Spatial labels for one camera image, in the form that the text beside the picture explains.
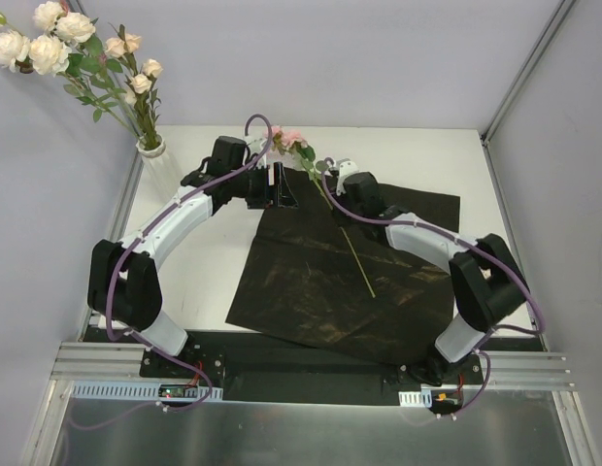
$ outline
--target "red wire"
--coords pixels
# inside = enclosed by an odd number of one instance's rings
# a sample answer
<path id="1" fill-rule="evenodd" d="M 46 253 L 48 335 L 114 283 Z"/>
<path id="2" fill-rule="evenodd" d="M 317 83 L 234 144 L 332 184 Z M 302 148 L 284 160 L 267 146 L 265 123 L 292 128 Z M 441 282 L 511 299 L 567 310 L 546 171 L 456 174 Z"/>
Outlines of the red wire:
<path id="1" fill-rule="evenodd" d="M 197 367 L 201 371 L 202 368 L 204 367 L 202 365 L 202 361 L 198 361 L 198 363 L 195 364 L 195 367 Z M 186 385 L 186 388 L 194 388 L 197 385 L 199 380 L 200 380 L 200 375 L 195 373 L 195 377 L 193 377 L 193 380 Z"/>
<path id="2" fill-rule="evenodd" d="M 465 385 L 465 378 L 462 374 L 458 375 L 458 397 L 463 399 L 463 386 Z"/>

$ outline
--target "gray wall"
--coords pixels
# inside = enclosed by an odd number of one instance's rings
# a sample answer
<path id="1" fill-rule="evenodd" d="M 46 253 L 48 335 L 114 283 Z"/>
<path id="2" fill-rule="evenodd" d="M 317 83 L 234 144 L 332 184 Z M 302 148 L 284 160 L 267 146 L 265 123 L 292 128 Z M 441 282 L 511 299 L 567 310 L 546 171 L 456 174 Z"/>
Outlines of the gray wall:
<path id="1" fill-rule="evenodd" d="M 38 3 L 0 9 L 33 34 Z M 18 464 L 59 343 L 76 335 L 91 247 L 134 153 L 128 134 L 77 104 L 60 79 L 0 69 L 1 466 Z"/>
<path id="2" fill-rule="evenodd" d="M 602 0 L 578 3 L 491 143 L 553 350 L 602 453 Z"/>
<path id="3" fill-rule="evenodd" d="M 485 129 L 558 0 L 91 0 L 165 67 L 164 124 Z"/>

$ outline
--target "pink flower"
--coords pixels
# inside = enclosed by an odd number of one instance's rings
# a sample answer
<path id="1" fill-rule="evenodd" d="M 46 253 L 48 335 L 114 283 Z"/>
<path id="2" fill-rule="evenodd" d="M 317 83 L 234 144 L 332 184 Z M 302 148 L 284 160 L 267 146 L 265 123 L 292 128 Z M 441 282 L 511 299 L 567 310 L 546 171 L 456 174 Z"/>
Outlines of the pink flower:
<path id="1" fill-rule="evenodd" d="M 282 132 L 282 127 L 281 126 L 271 126 L 271 131 L 273 131 L 273 137 L 275 138 L 278 134 L 280 134 Z M 264 137 L 265 138 L 269 137 L 268 131 L 264 132 Z"/>
<path id="2" fill-rule="evenodd" d="M 59 4 L 66 14 L 70 13 L 70 5 L 68 5 L 67 0 L 59 0 Z"/>
<path id="3" fill-rule="evenodd" d="M 294 143 L 299 143 L 302 148 L 306 148 L 308 146 L 308 142 L 303 136 L 301 136 L 300 131 L 284 131 L 282 134 L 282 146 L 289 150 L 292 148 Z"/>

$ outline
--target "cable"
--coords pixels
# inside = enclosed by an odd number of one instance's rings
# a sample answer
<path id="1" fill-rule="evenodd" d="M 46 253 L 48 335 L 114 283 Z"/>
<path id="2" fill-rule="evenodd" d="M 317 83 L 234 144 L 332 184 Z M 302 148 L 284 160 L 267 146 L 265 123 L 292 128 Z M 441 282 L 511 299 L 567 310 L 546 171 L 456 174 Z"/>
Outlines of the cable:
<path id="1" fill-rule="evenodd" d="M 203 171 L 206 168 L 206 164 L 211 161 L 211 158 L 212 157 L 204 157 L 202 159 L 202 163 L 200 163 L 200 166 L 197 168 L 197 171 L 198 172 Z"/>
<path id="2" fill-rule="evenodd" d="M 199 368 L 200 370 L 203 369 L 204 365 L 202 364 L 202 361 L 198 361 L 199 363 Z M 189 382 L 187 385 L 185 385 L 185 388 L 195 388 L 195 386 L 199 383 L 200 380 L 200 375 L 199 374 L 195 374 L 195 377 L 191 380 L 191 382 Z"/>
<path id="3" fill-rule="evenodd" d="M 474 351 L 474 353 L 476 354 L 481 354 L 483 356 L 483 358 L 486 360 L 486 374 L 485 374 L 485 379 L 483 380 L 483 384 L 480 387 L 480 390 L 478 390 L 476 392 L 476 394 L 473 396 L 473 398 L 471 400 L 469 400 L 467 403 L 465 403 L 463 405 L 463 407 L 458 410 L 458 413 L 462 413 L 463 411 L 465 411 L 466 409 L 468 409 L 470 406 L 472 406 L 476 400 L 478 398 L 480 398 L 480 395 L 483 394 L 483 392 L 486 390 L 486 386 L 488 385 L 488 381 L 490 381 L 491 379 L 491 358 L 489 357 L 488 354 L 486 354 L 486 352 L 484 351 L 480 351 L 479 349 L 476 349 Z"/>

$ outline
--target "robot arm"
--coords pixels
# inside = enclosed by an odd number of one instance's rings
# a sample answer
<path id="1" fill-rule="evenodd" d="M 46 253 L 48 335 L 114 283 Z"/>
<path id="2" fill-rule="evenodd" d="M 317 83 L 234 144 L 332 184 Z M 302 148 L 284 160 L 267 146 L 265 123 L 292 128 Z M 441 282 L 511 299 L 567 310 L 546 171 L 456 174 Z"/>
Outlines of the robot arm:
<path id="1" fill-rule="evenodd" d="M 87 292 L 89 307 L 100 314 L 106 313 L 111 277 L 118 260 L 129 245 L 140 240 L 117 280 L 113 319 L 133 328 L 143 339 L 168 354 L 190 360 L 194 342 L 162 309 L 157 271 L 186 235 L 235 197 L 245 199 L 250 209 L 296 206 L 285 184 L 282 164 L 267 167 L 262 161 L 228 182 L 191 195 L 196 187 L 241 168 L 246 153 L 259 153 L 263 144 L 262 140 L 218 138 L 205 173 L 198 169 L 184 177 L 174 198 L 143 227 L 117 243 L 99 242 L 92 252 Z"/>
<path id="2" fill-rule="evenodd" d="M 338 162 L 333 174 L 338 177 L 336 200 L 345 209 L 364 218 L 393 221 L 388 226 L 361 224 L 366 237 L 421 257 L 451 275 L 458 315 L 436 339 L 425 360 L 408 369 L 418 382 L 441 385 L 445 378 L 458 373 L 489 330 L 525 302 L 505 272 L 447 237 L 464 240 L 497 258 L 525 283 L 517 263 L 497 235 L 478 240 L 458 235 L 404 208 L 387 206 L 372 174 L 360 173 L 349 160 Z M 336 220 L 342 226 L 359 223 L 342 214 L 337 214 Z"/>

